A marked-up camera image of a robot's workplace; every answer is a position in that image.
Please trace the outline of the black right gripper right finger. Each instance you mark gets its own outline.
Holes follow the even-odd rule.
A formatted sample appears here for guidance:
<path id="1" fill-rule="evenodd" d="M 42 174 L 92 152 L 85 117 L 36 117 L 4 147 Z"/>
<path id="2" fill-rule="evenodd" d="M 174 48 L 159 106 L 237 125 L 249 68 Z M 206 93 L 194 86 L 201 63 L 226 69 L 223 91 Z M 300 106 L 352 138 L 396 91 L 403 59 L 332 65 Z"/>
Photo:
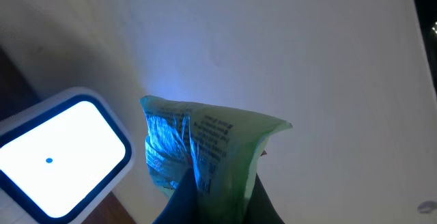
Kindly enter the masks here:
<path id="1" fill-rule="evenodd" d="M 256 175 L 255 185 L 246 209 L 244 224 L 284 224 L 275 210 L 260 178 Z"/>

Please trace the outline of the teal wipes packet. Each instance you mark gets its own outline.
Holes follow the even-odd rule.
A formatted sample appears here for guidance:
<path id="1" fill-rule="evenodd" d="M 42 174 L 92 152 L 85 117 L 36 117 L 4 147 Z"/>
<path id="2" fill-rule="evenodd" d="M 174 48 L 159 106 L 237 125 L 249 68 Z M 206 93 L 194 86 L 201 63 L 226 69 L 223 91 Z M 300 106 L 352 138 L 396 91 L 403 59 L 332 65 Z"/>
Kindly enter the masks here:
<path id="1" fill-rule="evenodd" d="M 202 221 L 241 223 L 269 137 L 292 124 L 270 115 L 156 96 L 140 100 L 147 122 L 145 158 L 168 196 L 191 169 Z"/>

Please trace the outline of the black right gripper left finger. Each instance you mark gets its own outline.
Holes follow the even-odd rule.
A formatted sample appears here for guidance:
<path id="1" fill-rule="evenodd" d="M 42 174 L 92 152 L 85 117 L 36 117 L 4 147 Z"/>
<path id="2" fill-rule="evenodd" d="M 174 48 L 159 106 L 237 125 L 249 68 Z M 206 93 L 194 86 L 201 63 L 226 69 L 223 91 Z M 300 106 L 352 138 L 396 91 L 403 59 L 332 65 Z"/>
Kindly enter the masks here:
<path id="1" fill-rule="evenodd" d="M 153 224 L 195 224 L 197 217 L 197 185 L 194 171 L 189 169 Z"/>

